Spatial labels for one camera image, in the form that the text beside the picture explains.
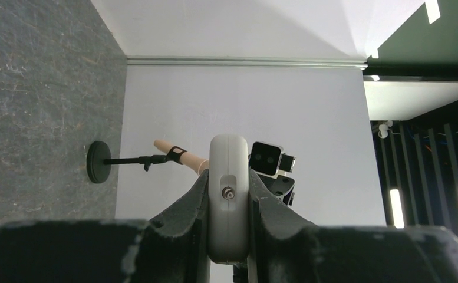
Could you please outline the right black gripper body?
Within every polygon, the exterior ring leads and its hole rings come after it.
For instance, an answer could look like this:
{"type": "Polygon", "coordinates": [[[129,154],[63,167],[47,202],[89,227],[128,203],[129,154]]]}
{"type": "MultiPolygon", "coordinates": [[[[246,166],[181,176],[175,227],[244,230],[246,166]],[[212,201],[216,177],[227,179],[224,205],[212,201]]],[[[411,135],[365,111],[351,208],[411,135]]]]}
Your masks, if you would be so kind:
{"type": "Polygon", "coordinates": [[[262,175],[266,188],[285,205],[291,206],[294,199],[295,180],[288,176],[269,177],[262,175]]]}

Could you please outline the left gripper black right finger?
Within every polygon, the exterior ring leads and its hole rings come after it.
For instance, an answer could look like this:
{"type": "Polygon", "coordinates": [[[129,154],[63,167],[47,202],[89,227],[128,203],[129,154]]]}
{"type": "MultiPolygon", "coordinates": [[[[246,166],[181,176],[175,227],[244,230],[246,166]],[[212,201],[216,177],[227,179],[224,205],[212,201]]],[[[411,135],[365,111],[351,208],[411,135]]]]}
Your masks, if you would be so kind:
{"type": "Polygon", "coordinates": [[[314,282],[317,226],[295,213],[249,171],[249,282],[314,282]]]}

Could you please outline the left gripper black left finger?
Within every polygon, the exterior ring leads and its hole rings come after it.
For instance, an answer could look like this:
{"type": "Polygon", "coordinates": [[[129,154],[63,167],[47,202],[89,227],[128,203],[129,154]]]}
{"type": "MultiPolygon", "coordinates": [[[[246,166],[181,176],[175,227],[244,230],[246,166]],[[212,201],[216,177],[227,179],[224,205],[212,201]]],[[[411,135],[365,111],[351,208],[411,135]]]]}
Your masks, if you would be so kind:
{"type": "Polygon", "coordinates": [[[179,200],[151,220],[147,235],[148,282],[208,282],[209,171],[179,200]]]}

